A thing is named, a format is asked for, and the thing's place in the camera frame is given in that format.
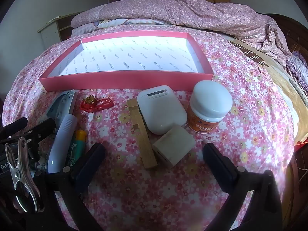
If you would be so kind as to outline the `white earbuds charging case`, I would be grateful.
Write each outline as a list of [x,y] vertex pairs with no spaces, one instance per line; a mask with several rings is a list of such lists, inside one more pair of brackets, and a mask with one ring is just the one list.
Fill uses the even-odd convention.
[[187,113],[167,85],[141,91],[137,102],[148,129],[155,135],[164,135],[174,125],[186,124]]

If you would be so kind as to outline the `red candy wrapper charm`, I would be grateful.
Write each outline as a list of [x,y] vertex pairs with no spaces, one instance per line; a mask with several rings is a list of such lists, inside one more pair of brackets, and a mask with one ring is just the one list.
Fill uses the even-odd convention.
[[96,99],[93,95],[90,95],[82,100],[80,109],[84,112],[95,113],[101,110],[107,110],[114,106],[114,102],[111,98]]

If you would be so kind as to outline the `pink quilted duvet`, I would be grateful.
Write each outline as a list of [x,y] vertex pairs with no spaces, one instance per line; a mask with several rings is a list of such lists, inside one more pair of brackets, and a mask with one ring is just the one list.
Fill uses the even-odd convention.
[[206,0],[122,0],[78,14],[71,26],[78,28],[99,20],[120,18],[156,19],[176,26],[219,31],[281,64],[292,54],[276,21],[243,4]]

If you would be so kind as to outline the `white lid orange jar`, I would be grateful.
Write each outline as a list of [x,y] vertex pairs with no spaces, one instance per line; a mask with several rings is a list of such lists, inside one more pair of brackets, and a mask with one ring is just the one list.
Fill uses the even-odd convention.
[[195,132],[212,131],[231,110],[232,96],[221,84],[203,80],[198,82],[187,107],[187,123]]

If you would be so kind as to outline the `pink floral bed sheet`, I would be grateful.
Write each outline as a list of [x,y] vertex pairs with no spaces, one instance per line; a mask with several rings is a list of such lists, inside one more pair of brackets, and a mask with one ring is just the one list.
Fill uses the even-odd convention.
[[117,26],[55,44],[17,76],[3,123],[48,119],[25,230],[280,230],[295,140],[267,65],[224,37]]

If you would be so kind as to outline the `green lighter with characters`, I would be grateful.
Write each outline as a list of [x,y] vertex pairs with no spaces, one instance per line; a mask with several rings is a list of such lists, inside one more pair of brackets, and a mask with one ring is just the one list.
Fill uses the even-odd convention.
[[87,132],[76,130],[70,143],[66,165],[72,167],[85,152]]

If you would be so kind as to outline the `dark wooden headboard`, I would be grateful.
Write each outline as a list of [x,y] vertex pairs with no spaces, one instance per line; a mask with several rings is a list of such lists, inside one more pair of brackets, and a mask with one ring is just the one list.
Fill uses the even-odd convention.
[[279,14],[265,14],[276,21],[283,31],[291,52],[298,51],[307,62],[308,30],[298,21]]

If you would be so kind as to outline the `white bedside cabinet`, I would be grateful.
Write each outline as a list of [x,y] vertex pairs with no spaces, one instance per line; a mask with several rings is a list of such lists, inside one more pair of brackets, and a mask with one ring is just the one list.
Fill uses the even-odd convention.
[[57,16],[38,30],[38,33],[41,35],[44,50],[56,43],[70,38],[73,30],[71,27],[71,22],[72,19],[78,14],[80,14],[80,12]]

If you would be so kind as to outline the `lavender plastic holder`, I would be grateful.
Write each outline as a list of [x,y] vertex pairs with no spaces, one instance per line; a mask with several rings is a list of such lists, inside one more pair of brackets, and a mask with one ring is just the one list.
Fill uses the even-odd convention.
[[67,114],[56,134],[48,158],[48,173],[58,173],[65,166],[65,161],[77,125],[77,118],[72,114]]

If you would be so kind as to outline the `metal spring clamp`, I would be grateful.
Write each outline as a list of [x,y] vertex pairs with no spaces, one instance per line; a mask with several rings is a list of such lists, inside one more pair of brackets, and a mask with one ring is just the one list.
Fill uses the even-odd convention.
[[8,143],[5,144],[5,154],[17,203],[26,213],[38,212],[40,192],[31,176],[26,139],[24,137],[18,139],[17,158],[15,158],[12,147]]

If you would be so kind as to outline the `cartoon print pillow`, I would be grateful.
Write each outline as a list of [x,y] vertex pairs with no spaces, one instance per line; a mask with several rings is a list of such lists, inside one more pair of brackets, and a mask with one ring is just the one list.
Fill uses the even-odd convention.
[[126,24],[154,24],[154,25],[168,25],[162,20],[147,19],[147,18],[119,18],[110,20],[101,20],[93,23],[93,25],[98,29],[110,28]]

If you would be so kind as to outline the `pink shallow cardboard box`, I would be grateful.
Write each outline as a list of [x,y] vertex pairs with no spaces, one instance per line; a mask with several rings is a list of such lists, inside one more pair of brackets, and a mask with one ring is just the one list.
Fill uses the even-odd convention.
[[194,38],[176,31],[122,31],[81,39],[41,75],[46,91],[149,89],[191,91],[213,69]]

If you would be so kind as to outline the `wooden phone stand block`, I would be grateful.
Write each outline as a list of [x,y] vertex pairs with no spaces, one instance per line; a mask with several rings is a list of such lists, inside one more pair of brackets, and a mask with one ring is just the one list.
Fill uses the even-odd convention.
[[147,134],[144,121],[139,110],[137,99],[127,100],[128,110],[130,111],[131,123],[137,131],[137,143],[141,154],[141,159],[145,169],[157,166],[157,161]]

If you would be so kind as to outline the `blue grey oval device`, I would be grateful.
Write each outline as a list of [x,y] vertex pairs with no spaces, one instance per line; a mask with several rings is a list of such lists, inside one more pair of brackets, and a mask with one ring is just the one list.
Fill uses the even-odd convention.
[[59,128],[64,117],[67,114],[72,114],[76,102],[76,90],[67,90],[60,93],[50,104],[49,108],[39,118],[38,123],[51,118],[55,121],[56,128]]

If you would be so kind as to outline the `white usb wall charger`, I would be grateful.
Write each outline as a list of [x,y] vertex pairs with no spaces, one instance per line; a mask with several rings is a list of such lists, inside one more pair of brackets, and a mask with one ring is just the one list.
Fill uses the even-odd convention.
[[168,168],[174,167],[195,147],[196,141],[183,127],[174,125],[152,148]]

